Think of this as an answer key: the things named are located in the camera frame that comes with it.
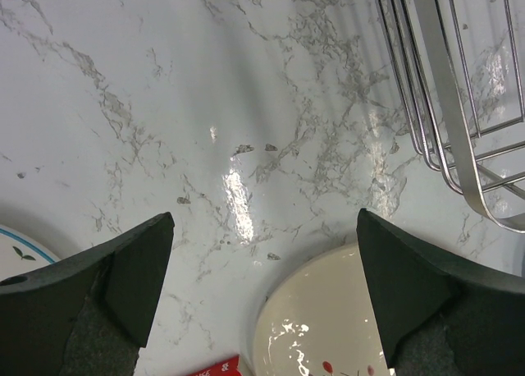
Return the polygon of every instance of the plate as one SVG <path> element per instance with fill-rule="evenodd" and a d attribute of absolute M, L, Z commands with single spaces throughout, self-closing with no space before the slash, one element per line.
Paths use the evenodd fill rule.
<path fill-rule="evenodd" d="M 0 226 L 0 282 L 57 262 L 59 258 L 37 241 Z"/>
<path fill-rule="evenodd" d="M 257 376 L 391 376 L 357 244 L 305 264 L 270 297 L 253 343 Z"/>

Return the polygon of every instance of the silver rack frame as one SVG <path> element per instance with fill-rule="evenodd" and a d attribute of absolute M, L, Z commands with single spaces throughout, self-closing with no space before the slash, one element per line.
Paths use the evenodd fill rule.
<path fill-rule="evenodd" d="M 441 12 L 443 5 L 440 0 L 413 0 L 424 46 L 427 47 L 423 49 L 418 46 L 416 40 L 407 0 L 376 0 L 376 5 L 416 152 L 423 156 L 430 169 L 440 171 L 448 187 L 463 195 L 477 213 L 511 231 L 525 232 L 525 213 L 497 218 L 488 208 L 485 199 L 486 193 L 499 188 L 505 188 L 517 197 L 525 199 L 525 190 L 515 184 L 525 180 L 525 172 L 503 178 L 480 164 L 489 158 L 525 148 L 525 141 L 479 155 L 474 153 L 473 147 L 473 140 L 476 138 L 503 130 L 525 119 L 525 103 L 509 0 L 504 0 L 504 9 L 521 112 L 519 117 L 485 129 L 481 128 L 478 120 L 455 2 L 448 0 L 454 24 L 453 37 L 459 51 L 461 72 L 472 108 L 472 131 L 468 128 L 468 119 L 461 101 L 459 82 L 450 52 L 451 33 L 445 29 Z M 427 55 L 430 64 L 448 142 L 443 141 L 445 134 L 440 129 L 433 106 L 421 52 Z M 480 176 L 483 176 L 486 184 L 482 184 Z"/>

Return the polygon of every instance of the cream plate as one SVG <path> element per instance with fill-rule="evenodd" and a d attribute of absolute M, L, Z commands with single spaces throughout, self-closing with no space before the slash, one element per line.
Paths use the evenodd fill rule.
<path fill-rule="evenodd" d="M 289 277 L 259 316 L 257 376 L 390 376 L 357 244 Z"/>
<path fill-rule="evenodd" d="M 51 251 L 11 228 L 0 226 L 0 281 L 58 261 Z"/>

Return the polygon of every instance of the green leaf design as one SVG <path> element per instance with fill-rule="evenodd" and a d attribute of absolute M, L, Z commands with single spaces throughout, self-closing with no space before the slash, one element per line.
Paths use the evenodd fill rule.
<path fill-rule="evenodd" d="M 18 249 L 16 246 L 13 246 L 13 249 L 15 249 L 15 252 L 16 252 L 20 257 L 24 257 L 24 253 L 22 253 L 22 250 Z"/>

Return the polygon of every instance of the red object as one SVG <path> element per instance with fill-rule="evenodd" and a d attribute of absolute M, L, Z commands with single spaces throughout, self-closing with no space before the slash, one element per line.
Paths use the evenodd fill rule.
<path fill-rule="evenodd" d="M 237 355 L 188 376 L 251 376 L 251 373 L 246 364 Z"/>
<path fill-rule="evenodd" d="M 331 364 L 328 361 L 325 361 L 322 363 L 322 367 L 327 371 L 329 374 L 334 373 L 334 369 L 332 368 Z"/>

